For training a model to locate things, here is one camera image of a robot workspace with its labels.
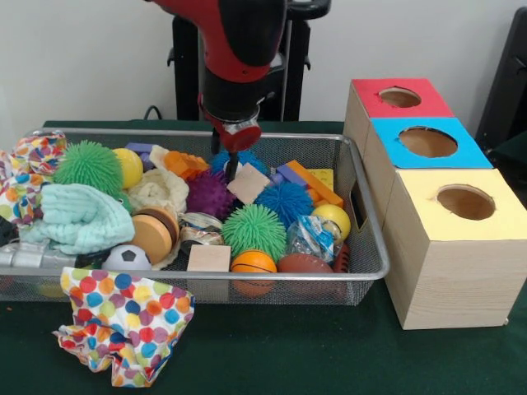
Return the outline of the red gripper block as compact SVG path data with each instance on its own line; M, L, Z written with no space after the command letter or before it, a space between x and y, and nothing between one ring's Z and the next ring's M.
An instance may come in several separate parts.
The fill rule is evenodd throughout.
M237 121L224 120L211 115L204 106L203 94L198 95L198 107L202 111L204 118L212 125L211 153L217 155L220 146L223 146L229 153L229 160L226 163L226 177L232 181L236 177L238 169L238 153L251 148L261 136L261 127L258 124L260 106L248 119Z

